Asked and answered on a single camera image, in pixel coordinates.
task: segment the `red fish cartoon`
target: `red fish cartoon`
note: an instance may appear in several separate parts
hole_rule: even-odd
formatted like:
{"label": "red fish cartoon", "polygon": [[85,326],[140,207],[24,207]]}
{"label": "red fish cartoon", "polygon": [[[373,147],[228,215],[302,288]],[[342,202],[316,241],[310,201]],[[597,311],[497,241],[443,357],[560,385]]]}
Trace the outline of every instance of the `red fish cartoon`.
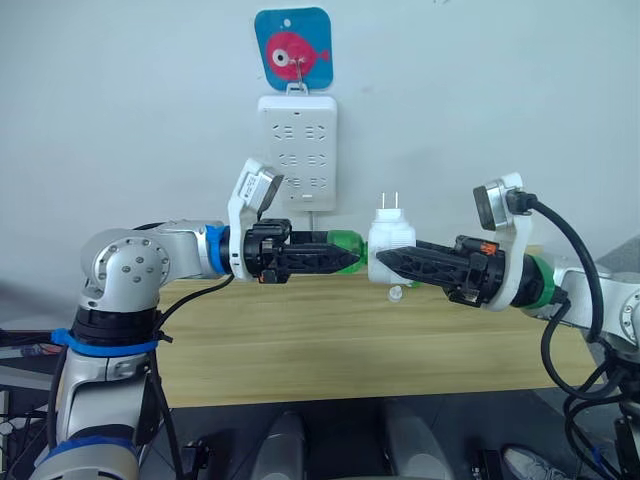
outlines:
{"label": "red fish cartoon", "polygon": [[329,61],[329,51],[317,53],[313,47],[297,33],[280,32],[272,35],[267,42],[267,60],[273,73],[288,81],[298,80],[296,62],[300,66],[302,78],[307,76],[316,60]]}

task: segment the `shoe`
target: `shoe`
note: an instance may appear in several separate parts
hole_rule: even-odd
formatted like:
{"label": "shoe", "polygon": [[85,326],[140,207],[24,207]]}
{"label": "shoe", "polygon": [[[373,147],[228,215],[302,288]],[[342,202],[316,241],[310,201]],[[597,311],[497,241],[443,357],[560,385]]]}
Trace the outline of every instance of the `shoe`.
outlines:
{"label": "shoe", "polygon": [[453,480],[435,436],[422,418],[398,401],[385,402],[386,453],[400,477]]}
{"label": "shoe", "polygon": [[518,480],[571,480],[572,478],[526,448],[507,447],[502,452],[502,459]]}
{"label": "shoe", "polygon": [[304,480],[304,444],[302,420],[286,412],[262,442],[251,480]]}

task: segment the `power adapter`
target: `power adapter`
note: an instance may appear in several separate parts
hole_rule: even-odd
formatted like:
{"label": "power adapter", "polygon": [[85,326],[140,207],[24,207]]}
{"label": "power adapter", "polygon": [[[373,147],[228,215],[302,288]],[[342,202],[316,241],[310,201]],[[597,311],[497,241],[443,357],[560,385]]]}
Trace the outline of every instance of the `power adapter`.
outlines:
{"label": "power adapter", "polygon": [[404,217],[404,210],[398,208],[398,193],[395,194],[395,208],[385,208],[382,194],[382,208],[376,209],[376,218],[371,224],[368,239],[369,281],[396,285],[409,285],[411,280],[402,278],[376,258],[376,253],[392,248],[416,245],[416,230]]}

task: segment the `blue ring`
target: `blue ring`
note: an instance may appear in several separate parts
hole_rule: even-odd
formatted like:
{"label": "blue ring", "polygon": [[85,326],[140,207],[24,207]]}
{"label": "blue ring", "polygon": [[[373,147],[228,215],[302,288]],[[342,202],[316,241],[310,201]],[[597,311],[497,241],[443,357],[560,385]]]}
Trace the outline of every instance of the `blue ring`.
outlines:
{"label": "blue ring", "polygon": [[66,442],[62,442],[56,448],[51,450],[49,454],[45,457],[43,462],[49,460],[51,457],[55,457],[56,455],[60,455],[61,453],[68,452],[69,450],[74,450],[76,448],[88,447],[91,445],[116,445],[118,447],[126,448],[133,455],[136,454],[135,448],[133,447],[133,443],[130,440],[124,438],[116,438],[116,437],[103,437],[101,435],[92,435],[90,437],[81,437],[81,438],[73,438],[71,440],[67,440]]}
{"label": "blue ring", "polygon": [[221,227],[214,227],[212,225],[206,225],[207,233],[206,238],[209,243],[209,261],[216,273],[224,275],[225,270],[222,266],[222,258],[220,258],[220,240],[225,230],[228,230],[227,225]]}
{"label": "blue ring", "polygon": [[95,345],[87,345],[81,343],[69,334],[69,330],[58,328],[51,332],[51,341],[56,345],[68,345],[71,350],[90,357],[126,357],[128,355],[137,355],[155,350],[158,341],[153,340],[147,343],[139,343],[137,345],[125,345],[122,347],[96,347]]}

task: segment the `white power strip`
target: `white power strip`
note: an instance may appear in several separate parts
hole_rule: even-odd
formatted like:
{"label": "white power strip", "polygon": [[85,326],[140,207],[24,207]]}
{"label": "white power strip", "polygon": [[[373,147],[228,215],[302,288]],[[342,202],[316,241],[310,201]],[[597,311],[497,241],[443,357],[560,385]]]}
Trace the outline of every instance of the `white power strip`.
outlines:
{"label": "white power strip", "polygon": [[258,102],[267,160],[284,175],[280,196],[290,210],[336,206],[338,105],[327,96],[278,95]]}

